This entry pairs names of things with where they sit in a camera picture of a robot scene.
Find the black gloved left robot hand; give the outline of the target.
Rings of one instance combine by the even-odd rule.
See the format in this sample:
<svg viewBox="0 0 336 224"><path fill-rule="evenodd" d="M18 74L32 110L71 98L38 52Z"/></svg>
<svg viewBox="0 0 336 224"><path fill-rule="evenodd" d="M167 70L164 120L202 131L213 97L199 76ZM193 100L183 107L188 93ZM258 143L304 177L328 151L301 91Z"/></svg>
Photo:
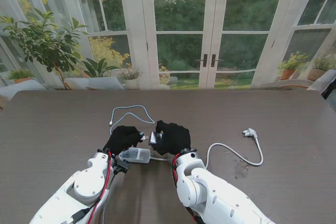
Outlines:
<svg viewBox="0 0 336 224"><path fill-rule="evenodd" d="M117 156L130 147L137 147L138 143L143 142L142 137L135 126L118 126L112 131L103 151Z"/></svg>

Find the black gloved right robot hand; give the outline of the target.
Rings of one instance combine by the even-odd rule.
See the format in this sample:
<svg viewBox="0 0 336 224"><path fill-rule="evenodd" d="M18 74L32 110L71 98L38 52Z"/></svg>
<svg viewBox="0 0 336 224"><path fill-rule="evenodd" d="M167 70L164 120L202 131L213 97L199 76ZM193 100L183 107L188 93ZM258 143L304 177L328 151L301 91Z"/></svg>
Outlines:
<svg viewBox="0 0 336 224"><path fill-rule="evenodd" d="M187 128L175 123L157 121L155 131L162 134L160 140L156 140L153 149L160 155L177 155L183 150L191 149L191 136Z"/></svg>

